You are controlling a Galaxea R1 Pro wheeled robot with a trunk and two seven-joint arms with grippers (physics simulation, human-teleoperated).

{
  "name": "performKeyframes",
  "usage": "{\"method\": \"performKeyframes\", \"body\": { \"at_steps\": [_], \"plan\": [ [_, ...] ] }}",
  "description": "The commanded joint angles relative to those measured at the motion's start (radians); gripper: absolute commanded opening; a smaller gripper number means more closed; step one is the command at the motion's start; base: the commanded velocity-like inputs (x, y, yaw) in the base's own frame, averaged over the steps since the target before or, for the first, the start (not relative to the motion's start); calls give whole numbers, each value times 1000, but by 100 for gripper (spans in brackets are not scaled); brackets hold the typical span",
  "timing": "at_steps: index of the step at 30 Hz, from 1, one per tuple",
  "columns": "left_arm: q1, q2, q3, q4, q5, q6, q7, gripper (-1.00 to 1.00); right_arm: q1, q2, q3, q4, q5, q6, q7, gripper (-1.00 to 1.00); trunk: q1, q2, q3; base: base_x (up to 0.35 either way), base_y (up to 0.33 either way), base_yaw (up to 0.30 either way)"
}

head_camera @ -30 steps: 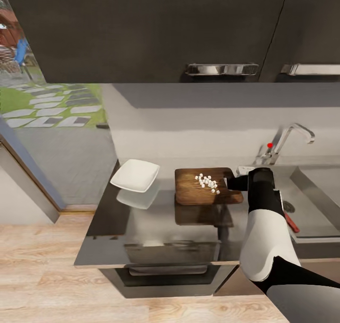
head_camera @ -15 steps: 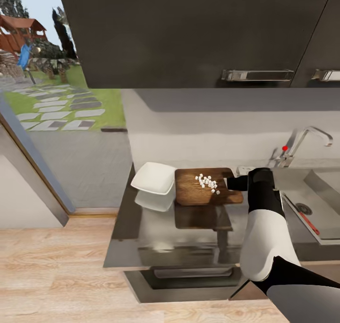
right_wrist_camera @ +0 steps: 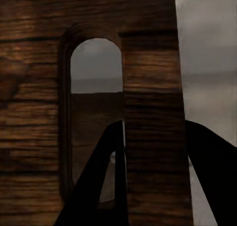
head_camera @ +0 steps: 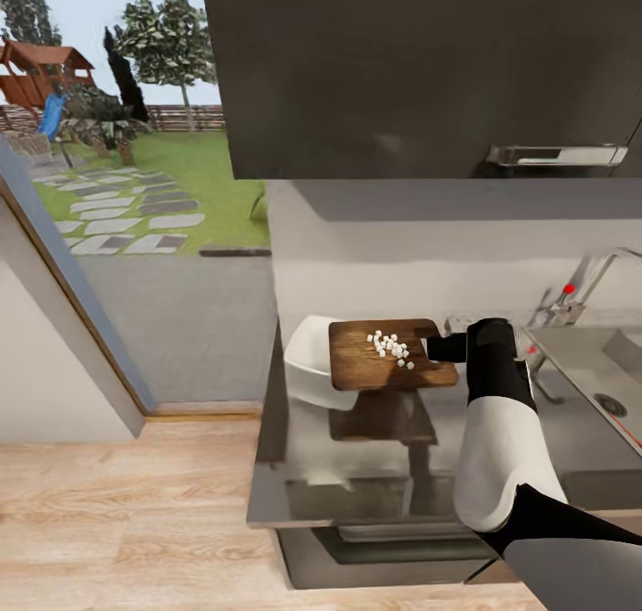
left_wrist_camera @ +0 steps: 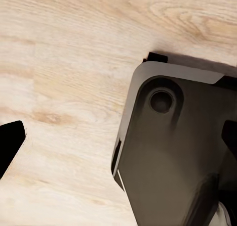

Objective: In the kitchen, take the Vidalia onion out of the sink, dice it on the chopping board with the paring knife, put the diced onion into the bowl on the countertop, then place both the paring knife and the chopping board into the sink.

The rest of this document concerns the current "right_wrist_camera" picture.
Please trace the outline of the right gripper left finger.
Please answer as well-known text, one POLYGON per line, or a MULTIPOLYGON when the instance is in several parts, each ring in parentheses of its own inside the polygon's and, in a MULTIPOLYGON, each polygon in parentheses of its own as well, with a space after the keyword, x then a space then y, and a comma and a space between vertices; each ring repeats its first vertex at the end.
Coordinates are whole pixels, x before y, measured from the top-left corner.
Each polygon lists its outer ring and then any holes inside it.
POLYGON ((54 226, 128 226, 122 120, 105 128, 54 226), (115 205, 99 210, 104 178, 114 151, 115 205))

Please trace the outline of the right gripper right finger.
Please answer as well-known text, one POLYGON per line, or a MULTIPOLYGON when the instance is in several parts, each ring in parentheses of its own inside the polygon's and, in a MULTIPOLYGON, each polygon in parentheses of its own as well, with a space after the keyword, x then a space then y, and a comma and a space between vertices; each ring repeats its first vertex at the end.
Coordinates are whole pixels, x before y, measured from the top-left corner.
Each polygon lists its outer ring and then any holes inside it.
POLYGON ((237 148, 185 120, 188 155, 218 226, 237 226, 237 148))

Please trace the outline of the cutting board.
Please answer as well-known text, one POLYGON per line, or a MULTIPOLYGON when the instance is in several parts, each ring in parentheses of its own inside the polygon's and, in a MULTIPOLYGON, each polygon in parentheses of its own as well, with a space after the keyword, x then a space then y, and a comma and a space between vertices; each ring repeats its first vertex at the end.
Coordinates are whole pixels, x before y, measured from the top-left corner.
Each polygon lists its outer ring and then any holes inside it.
POLYGON ((73 191, 71 56, 94 38, 121 51, 128 226, 194 226, 175 0, 0 0, 0 226, 54 226, 73 191))

